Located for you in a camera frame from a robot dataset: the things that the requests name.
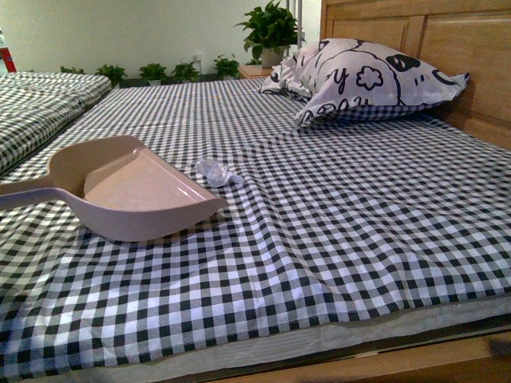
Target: wooden bed frame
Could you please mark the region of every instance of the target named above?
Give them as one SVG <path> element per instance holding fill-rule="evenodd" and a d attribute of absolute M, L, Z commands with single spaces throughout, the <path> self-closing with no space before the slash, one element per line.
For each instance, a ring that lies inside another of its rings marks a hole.
<path fill-rule="evenodd" d="M 432 113 L 511 149 L 511 0 L 323 0 L 321 38 L 378 42 L 451 76 L 470 72 L 465 92 Z M 502 325 L 509 328 L 508 320 Z M 507 382 L 510 377 L 508 330 L 222 382 Z"/>
<path fill-rule="evenodd" d="M 358 38 L 417 57 L 468 88 L 433 111 L 451 125 L 511 149 L 510 0 L 323 0 L 321 38 Z"/>

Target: green plant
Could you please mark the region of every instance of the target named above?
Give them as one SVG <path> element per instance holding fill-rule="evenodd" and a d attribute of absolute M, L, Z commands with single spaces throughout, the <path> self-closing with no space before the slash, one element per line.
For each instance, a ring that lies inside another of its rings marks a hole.
<path fill-rule="evenodd" d="M 238 67 L 240 63 L 235 59 L 233 53 L 232 60 L 230 58 L 222 57 L 221 54 L 217 59 L 213 60 L 215 62 L 216 74 L 218 77 L 224 78 L 226 76 L 237 78 L 239 76 Z"/>
<path fill-rule="evenodd" d="M 102 76 L 107 76 L 112 82 L 112 87 L 119 84 L 122 80 L 122 77 L 126 76 L 126 69 L 121 68 L 118 65 L 106 65 L 104 64 L 101 68 L 97 69 L 95 74 L 100 74 Z"/>
<path fill-rule="evenodd" d="M 193 62 L 185 62 L 184 64 L 176 65 L 172 71 L 172 76 L 177 81 L 191 81 L 199 80 L 200 72 L 193 67 Z"/>
<path fill-rule="evenodd" d="M 76 69 L 74 66 L 71 68 L 66 68 L 61 66 L 61 73 L 76 73 L 76 74 L 85 74 L 84 70 L 81 68 Z"/>
<path fill-rule="evenodd" d="M 264 9 L 257 6 L 244 15 L 250 17 L 247 22 L 236 24 L 244 26 L 244 30 L 252 30 L 244 40 L 244 48 L 247 52 L 252 48 L 252 56 L 255 59 L 261 56 L 263 48 L 273 49 L 278 53 L 280 46 L 297 42 L 296 19 L 289 10 L 279 7 L 279 4 L 280 2 L 274 4 L 271 0 Z"/>
<path fill-rule="evenodd" d="M 153 80 L 165 80 L 167 76 L 165 75 L 166 66 L 161 66 L 160 64 L 147 64 L 147 66 L 141 66 L 141 77 L 146 81 Z"/>
<path fill-rule="evenodd" d="M 258 58 L 252 58 L 246 65 L 261 65 L 262 62 Z"/>

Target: wooden headboard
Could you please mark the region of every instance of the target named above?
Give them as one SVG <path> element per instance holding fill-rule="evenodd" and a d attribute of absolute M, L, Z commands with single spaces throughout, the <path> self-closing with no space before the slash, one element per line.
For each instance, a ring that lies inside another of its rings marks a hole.
<path fill-rule="evenodd" d="M 358 38 L 469 72 L 461 96 L 433 114 L 511 149 L 511 0 L 323 0 L 321 38 Z"/>

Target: black and white gingham sheet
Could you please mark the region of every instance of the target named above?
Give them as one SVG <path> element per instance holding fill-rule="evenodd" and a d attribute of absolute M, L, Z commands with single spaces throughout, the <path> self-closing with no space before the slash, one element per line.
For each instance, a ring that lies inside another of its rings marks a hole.
<path fill-rule="evenodd" d="M 245 178 L 188 230 L 112 242 L 61 202 L 0 211 L 0 374 L 16 381 L 411 307 L 511 293 L 511 154 L 435 119 L 294 129 L 260 80 L 113 90 L 52 152 L 131 134 L 204 185 Z"/>
<path fill-rule="evenodd" d="M 110 80 L 104 76 L 1 75 L 0 173 L 44 144 L 110 89 Z"/>

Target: white wall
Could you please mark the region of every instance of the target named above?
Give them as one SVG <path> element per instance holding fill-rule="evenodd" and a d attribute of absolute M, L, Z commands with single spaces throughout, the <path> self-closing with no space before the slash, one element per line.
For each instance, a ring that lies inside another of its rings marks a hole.
<path fill-rule="evenodd" d="M 219 54 L 252 58 L 243 49 L 238 22 L 261 0 L 0 0 L 0 25 L 18 70 L 55 72 L 60 66 L 94 73 L 104 64 L 138 77 L 151 62 L 167 67 L 202 53 L 202 70 L 212 73 Z M 303 0 L 303 28 L 319 37 L 320 0 Z"/>

